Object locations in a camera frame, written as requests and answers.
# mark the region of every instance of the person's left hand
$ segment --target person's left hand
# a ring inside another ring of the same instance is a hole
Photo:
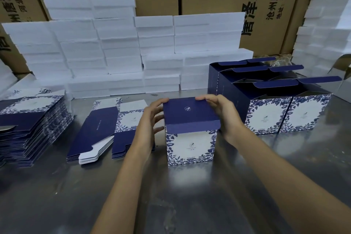
[[[153,128],[157,122],[164,118],[164,115],[158,115],[158,113],[163,111],[161,104],[167,103],[169,98],[161,98],[150,104],[150,106],[144,109],[144,113],[139,121],[137,130],[135,131],[135,136],[131,148],[135,148],[142,158],[147,161],[152,149],[152,145],[155,140],[155,134],[163,130],[164,127]]]

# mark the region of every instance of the person's right arm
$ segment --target person's right arm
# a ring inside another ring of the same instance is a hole
[[[222,95],[203,95],[221,117],[223,137],[248,165],[298,233],[351,233],[351,209],[314,183],[242,123],[232,102]]]

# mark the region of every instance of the person's right hand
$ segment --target person's right hand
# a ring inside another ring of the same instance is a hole
[[[233,102],[223,95],[201,95],[195,97],[196,100],[207,100],[210,106],[221,119],[221,131],[224,139],[235,146],[235,135],[244,126]]]

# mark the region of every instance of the hand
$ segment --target hand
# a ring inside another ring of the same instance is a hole
[[[221,132],[224,139],[231,145],[235,145],[235,134],[245,127],[240,119],[233,102],[223,95],[201,95],[196,100],[207,100],[210,106],[221,119]]]
[[[164,129],[163,126],[155,129],[153,127],[157,122],[164,118],[163,114],[156,115],[163,111],[163,107],[160,107],[160,105],[167,103],[168,101],[169,98],[161,98],[146,107],[137,126],[137,130],[135,131],[131,148],[136,148],[145,161],[147,161],[147,158],[150,155],[155,140],[155,134]]]

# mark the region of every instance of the table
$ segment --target table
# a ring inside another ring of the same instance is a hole
[[[203,93],[205,89],[122,99],[145,99],[149,104],[161,97]],[[92,164],[66,163],[70,143],[95,100],[72,101],[74,122],[33,167],[0,169],[0,233],[89,233],[123,161],[112,160],[109,149]],[[260,137],[351,206],[350,119],[351,105],[333,97],[314,130]],[[143,176],[135,233],[293,231],[257,176],[220,135],[213,162],[168,167],[164,132],[160,132]]]

